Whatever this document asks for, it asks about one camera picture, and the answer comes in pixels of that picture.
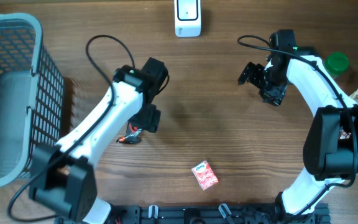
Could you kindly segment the white barcode scanner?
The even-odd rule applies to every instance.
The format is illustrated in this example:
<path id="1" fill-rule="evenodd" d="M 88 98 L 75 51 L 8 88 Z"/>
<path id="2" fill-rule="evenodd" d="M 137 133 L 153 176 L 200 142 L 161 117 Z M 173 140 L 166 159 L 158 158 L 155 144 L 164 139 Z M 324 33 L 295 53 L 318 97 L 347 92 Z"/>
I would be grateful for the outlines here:
<path id="1" fill-rule="evenodd" d="M 201 1 L 174 0 L 175 35 L 179 38 L 201 34 Z"/>

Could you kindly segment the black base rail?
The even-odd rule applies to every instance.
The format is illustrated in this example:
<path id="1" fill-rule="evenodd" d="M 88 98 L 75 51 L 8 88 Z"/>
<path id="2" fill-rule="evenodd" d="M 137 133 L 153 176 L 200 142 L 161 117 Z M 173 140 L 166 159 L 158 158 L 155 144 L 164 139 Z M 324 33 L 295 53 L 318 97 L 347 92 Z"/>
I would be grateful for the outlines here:
<path id="1" fill-rule="evenodd" d="M 149 207 L 115 206 L 107 223 L 154 224 L 154 223 L 285 223 L 280 209 L 272 203 L 245 205 Z"/>

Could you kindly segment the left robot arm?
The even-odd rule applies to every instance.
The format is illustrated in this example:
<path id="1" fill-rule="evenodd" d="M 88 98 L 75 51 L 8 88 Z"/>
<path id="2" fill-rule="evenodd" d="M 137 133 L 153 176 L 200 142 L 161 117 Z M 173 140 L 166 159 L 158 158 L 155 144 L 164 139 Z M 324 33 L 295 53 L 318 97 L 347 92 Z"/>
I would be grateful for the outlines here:
<path id="1" fill-rule="evenodd" d="M 72 132 L 54 146 L 36 148 L 31 172 L 42 175 L 30 184 L 29 198 L 72 223 L 109 223 L 112 205 L 97 196 L 94 170 L 126 123 L 157 131 L 161 112 L 152 101 L 167 77 L 164 63 L 154 58 L 140 70 L 116 70 L 112 88 Z"/>

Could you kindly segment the grey plastic shopping basket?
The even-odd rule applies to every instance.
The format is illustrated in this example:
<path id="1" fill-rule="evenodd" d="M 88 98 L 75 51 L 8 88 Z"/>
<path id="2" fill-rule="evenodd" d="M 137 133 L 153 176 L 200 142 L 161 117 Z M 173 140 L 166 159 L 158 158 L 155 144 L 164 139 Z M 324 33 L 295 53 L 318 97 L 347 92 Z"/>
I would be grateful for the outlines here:
<path id="1" fill-rule="evenodd" d="M 34 16 L 0 14 L 0 187 L 29 178 L 35 148 L 60 138 L 65 81 L 43 37 Z"/>

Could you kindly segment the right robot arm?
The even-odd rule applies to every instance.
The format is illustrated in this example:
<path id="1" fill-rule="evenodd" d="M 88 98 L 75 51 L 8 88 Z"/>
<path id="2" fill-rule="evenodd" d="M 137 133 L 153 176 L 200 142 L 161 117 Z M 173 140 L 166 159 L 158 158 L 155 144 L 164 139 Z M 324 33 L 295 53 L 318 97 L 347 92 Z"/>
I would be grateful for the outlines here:
<path id="1" fill-rule="evenodd" d="M 288 85 L 300 92 L 313 114 L 303 146 L 304 168 L 276 198 L 276 222 L 301 222 L 335 187 L 352 187 L 358 174 L 358 104 L 325 69 L 312 47 L 299 47 L 295 33 L 281 29 L 265 41 L 268 64 L 249 62 L 238 84 L 251 83 L 263 102 L 281 105 Z"/>

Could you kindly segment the black red snack packet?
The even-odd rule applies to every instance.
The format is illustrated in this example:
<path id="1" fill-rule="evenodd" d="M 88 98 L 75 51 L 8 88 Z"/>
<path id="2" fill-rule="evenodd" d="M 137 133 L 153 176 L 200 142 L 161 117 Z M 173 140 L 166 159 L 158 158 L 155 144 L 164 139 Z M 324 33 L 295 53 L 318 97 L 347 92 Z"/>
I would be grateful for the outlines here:
<path id="1" fill-rule="evenodd" d="M 128 122 L 126 134 L 119 137 L 116 142 L 120 144 L 138 144 L 141 142 L 140 134 L 143 132 L 143 129 L 134 126 L 132 123 Z"/>

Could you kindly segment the red tissue packet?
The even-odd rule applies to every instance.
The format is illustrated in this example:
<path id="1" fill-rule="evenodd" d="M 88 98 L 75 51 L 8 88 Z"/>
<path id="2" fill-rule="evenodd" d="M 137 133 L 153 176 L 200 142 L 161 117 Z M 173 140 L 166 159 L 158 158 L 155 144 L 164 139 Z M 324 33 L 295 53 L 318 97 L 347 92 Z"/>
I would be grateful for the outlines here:
<path id="1" fill-rule="evenodd" d="M 211 166 L 203 161 L 191 169 L 202 190 L 206 190 L 219 182 Z"/>

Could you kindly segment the green lid glass jar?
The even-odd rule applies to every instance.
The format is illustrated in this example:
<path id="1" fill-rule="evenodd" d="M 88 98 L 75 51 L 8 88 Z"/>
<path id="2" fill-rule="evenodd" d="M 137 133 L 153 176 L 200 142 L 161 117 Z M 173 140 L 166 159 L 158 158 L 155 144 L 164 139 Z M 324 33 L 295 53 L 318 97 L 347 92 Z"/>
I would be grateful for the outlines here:
<path id="1" fill-rule="evenodd" d="M 324 68 L 332 78 L 341 76 L 350 66 L 349 59 L 342 52 L 334 52 L 324 60 Z"/>

